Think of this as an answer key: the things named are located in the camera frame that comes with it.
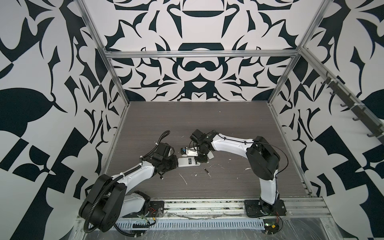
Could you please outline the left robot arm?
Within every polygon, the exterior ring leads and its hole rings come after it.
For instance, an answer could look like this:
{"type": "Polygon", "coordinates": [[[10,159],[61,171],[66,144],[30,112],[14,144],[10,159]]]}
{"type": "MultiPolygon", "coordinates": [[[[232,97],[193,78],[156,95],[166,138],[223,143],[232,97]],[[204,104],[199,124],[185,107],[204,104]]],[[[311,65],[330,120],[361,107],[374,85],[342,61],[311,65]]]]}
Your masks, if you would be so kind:
{"type": "Polygon", "coordinates": [[[151,198],[143,192],[130,191],[156,175],[162,179],[166,172],[178,167],[178,159],[172,146],[162,140],[171,132],[165,131],[155,147],[133,168],[114,176],[103,174],[92,185],[90,192],[79,210],[84,219],[83,230],[106,232],[119,218],[131,214],[145,218],[149,213],[151,198]]]}

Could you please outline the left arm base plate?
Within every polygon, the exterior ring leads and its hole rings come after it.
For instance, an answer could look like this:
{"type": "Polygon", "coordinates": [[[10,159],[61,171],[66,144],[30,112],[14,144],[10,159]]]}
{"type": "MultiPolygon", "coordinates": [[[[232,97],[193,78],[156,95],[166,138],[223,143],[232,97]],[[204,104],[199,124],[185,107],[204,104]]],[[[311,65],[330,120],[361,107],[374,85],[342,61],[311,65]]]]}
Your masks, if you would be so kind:
{"type": "Polygon", "coordinates": [[[164,213],[165,202],[164,201],[149,201],[145,202],[144,206],[136,213],[132,215],[134,217],[157,217],[164,213]]]}

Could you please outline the white battery cover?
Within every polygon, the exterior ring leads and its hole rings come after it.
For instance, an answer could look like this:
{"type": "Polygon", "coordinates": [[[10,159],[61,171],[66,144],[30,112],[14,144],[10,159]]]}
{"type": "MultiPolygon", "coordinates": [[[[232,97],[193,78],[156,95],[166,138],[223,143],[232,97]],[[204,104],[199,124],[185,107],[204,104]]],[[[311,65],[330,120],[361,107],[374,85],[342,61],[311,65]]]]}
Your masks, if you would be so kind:
{"type": "Polygon", "coordinates": [[[209,160],[211,160],[212,158],[214,158],[214,154],[212,151],[209,151],[209,153],[207,154],[207,157],[209,160]]]}

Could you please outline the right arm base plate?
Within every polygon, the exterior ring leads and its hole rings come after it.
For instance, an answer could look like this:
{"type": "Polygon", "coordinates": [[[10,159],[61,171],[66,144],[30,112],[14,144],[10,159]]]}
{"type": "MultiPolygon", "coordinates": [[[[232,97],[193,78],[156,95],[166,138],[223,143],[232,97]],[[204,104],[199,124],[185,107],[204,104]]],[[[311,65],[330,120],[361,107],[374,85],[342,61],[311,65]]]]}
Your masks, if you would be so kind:
{"type": "Polygon", "coordinates": [[[262,200],[245,200],[244,206],[249,218],[286,216],[287,213],[285,203],[281,199],[277,199],[273,205],[262,200]]]}

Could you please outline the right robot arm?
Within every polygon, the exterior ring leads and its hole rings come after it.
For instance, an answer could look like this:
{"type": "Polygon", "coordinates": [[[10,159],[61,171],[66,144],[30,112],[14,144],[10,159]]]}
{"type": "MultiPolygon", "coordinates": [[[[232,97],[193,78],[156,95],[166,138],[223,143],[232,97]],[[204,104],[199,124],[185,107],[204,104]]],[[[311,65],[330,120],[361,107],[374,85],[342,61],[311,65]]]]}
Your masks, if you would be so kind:
{"type": "Polygon", "coordinates": [[[246,158],[253,173],[260,180],[261,194],[258,201],[245,201],[249,217],[270,216],[277,211],[279,200],[277,175],[280,156],[274,147],[261,136],[255,139],[228,137],[216,131],[207,134],[195,130],[190,139],[197,150],[197,162],[208,161],[208,154],[214,151],[227,152],[246,158]]]}

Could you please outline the white red remote control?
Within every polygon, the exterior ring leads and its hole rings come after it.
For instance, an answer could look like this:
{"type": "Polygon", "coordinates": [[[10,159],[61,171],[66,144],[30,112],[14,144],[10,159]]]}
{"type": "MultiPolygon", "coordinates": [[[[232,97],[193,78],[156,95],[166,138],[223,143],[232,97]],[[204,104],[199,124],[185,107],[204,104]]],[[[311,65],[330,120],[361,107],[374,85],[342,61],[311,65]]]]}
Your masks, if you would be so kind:
{"type": "Polygon", "coordinates": [[[197,162],[194,157],[186,157],[186,158],[178,158],[178,167],[197,167],[200,166],[201,163],[197,162]]]}

